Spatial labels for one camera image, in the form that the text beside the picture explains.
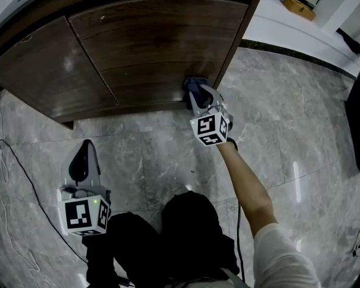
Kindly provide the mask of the brown cardboard box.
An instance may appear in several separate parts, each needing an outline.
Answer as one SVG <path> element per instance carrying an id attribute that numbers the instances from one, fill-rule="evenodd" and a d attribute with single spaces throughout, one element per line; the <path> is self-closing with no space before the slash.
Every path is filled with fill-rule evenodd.
<path id="1" fill-rule="evenodd" d="M 309 21 L 313 21 L 316 17 L 314 11 L 299 0 L 284 0 L 283 5 L 294 14 L 297 14 Z"/>

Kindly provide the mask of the person's white shirt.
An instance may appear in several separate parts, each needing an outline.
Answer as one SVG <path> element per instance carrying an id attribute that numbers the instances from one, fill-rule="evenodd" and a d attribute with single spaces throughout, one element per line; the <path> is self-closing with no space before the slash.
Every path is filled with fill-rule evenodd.
<path id="1" fill-rule="evenodd" d="M 309 258 L 299 252 L 279 224 L 254 237 L 253 288 L 322 288 Z"/>

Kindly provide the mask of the person's right forearm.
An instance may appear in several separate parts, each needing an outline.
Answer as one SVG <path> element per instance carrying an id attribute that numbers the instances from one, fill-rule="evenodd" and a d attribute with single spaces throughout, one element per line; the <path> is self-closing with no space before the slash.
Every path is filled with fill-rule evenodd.
<path id="1" fill-rule="evenodd" d="M 276 223 L 271 198 L 258 177 L 230 142 L 217 146 L 232 180 L 233 189 L 253 236 Z"/>

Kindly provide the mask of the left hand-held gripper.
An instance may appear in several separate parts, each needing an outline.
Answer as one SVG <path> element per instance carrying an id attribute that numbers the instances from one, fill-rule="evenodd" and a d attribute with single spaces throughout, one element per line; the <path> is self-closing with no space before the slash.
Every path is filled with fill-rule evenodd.
<path id="1" fill-rule="evenodd" d="M 105 234 L 110 217 L 110 191 L 100 185 L 100 165 L 93 142 L 79 142 L 62 164 L 58 214 L 64 235 Z"/>

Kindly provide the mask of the person's black-sleeved left forearm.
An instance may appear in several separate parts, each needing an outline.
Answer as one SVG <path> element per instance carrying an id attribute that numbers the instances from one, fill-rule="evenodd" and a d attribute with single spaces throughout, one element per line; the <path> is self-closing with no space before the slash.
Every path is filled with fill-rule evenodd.
<path id="1" fill-rule="evenodd" d="M 107 235 L 84 236 L 82 244 L 87 248 L 88 288 L 119 288 Z"/>

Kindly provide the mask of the brown wooden cabinet door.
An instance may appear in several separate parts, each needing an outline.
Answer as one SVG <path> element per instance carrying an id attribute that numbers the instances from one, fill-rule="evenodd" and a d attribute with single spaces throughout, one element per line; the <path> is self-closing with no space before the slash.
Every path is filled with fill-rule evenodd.
<path id="1" fill-rule="evenodd" d="M 188 77 L 215 82 L 247 10 L 228 0 L 129 0 L 69 21 L 120 106 L 179 101 Z"/>
<path id="2" fill-rule="evenodd" d="M 50 118 L 116 105 L 64 17 L 0 57 L 0 85 Z"/>

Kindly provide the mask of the person's black trousers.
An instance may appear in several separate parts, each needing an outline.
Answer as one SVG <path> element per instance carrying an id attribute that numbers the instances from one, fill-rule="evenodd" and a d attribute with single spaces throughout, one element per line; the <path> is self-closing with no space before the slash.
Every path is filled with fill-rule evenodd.
<path id="1" fill-rule="evenodd" d="M 161 213 L 161 232 L 131 212 L 114 215 L 107 228 L 112 255 L 136 288 L 164 288 L 239 274 L 235 242 L 226 236 L 206 196 L 175 195 Z"/>

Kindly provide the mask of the blue wiping cloth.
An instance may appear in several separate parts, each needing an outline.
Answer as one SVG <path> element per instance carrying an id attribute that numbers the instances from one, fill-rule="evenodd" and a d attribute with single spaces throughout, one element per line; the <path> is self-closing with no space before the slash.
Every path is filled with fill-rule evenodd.
<path id="1" fill-rule="evenodd" d="M 187 77 L 184 82 L 182 89 L 184 90 L 183 102 L 186 103 L 188 110 L 192 109 L 191 100 L 189 93 L 191 92 L 195 98 L 196 104 L 200 108 L 206 108 L 212 101 L 210 93 L 201 88 L 202 85 L 209 86 L 208 80 L 202 77 Z"/>

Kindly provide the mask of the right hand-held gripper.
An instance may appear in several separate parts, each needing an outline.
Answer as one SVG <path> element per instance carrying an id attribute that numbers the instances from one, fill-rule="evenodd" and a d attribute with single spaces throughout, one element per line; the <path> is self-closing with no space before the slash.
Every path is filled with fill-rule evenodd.
<path id="1" fill-rule="evenodd" d="M 202 85 L 209 94 L 209 106 L 203 107 L 203 94 L 195 91 L 188 92 L 189 105 L 194 118 L 190 120 L 195 137 L 204 145 L 212 146 L 225 143 L 228 132 L 233 127 L 233 116 L 228 113 L 221 94 L 208 85 Z"/>

